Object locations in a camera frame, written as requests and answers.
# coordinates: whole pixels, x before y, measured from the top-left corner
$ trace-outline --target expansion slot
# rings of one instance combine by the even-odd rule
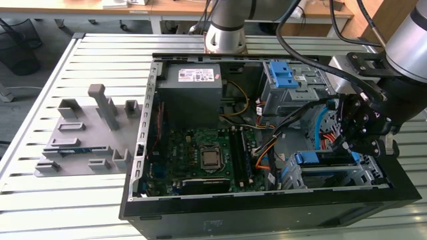
[[[247,148],[247,141],[243,129],[231,129],[229,151],[233,169],[233,180],[237,187],[253,183],[251,170],[251,155]]]

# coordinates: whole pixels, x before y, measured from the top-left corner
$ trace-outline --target wastebasket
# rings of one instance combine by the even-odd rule
[[[0,26],[7,32],[17,32],[24,36],[24,42],[32,49],[41,46],[43,42],[39,37],[35,25],[29,19],[0,18]]]
[[[40,63],[20,32],[0,32],[0,62],[17,76],[25,76],[40,69]]]

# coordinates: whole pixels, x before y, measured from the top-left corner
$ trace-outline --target motherboard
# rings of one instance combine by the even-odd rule
[[[243,128],[172,130],[165,156],[155,161],[149,196],[237,193],[264,190],[264,175],[252,169],[255,132]]]

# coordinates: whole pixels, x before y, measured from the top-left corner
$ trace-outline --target power supply label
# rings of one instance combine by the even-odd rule
[[[179,82],[213,82],[213,69],[181,69],[177,76]]]

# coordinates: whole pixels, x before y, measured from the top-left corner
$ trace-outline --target slotted metal work surface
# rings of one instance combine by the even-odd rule
[[[361,46],[329,38],[289,37],[307,55],[363,52]],[[272,37],[247,38],[251,54],[284,54]],[[119,220],[124,174],[37,178],[35,165],[60,116],[64,98],[95,105],[91,84],[105,85],[105,95],[120,105],[131,97],[140,104],[152,53],[201,53],[203,38],[187,35],[87,34],[72,39],[52,76],[0,161],[0,239],[144,239]],[[396,136],[399,162],[423,199],[387,210],[349,227],[223,236],[220,239],[427,239],[427,122],[423,114],[403,125]]]

